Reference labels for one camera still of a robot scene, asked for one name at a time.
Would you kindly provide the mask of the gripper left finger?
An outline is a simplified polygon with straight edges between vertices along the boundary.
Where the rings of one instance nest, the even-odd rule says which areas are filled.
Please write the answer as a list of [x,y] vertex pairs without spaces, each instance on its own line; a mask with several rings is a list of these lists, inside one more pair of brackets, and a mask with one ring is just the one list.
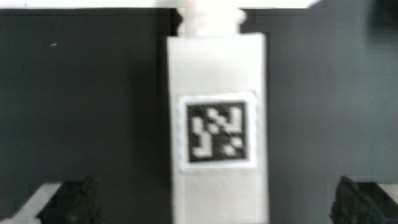
[[2,224],[103,224],[100,186],[93,177],[45,183]]

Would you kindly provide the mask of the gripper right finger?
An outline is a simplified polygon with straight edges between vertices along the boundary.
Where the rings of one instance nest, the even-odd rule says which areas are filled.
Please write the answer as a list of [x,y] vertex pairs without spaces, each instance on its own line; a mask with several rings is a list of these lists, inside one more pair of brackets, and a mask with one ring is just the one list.
[[398,202],[375,182],[341,177],[331,219],[333,224],[398,224]]

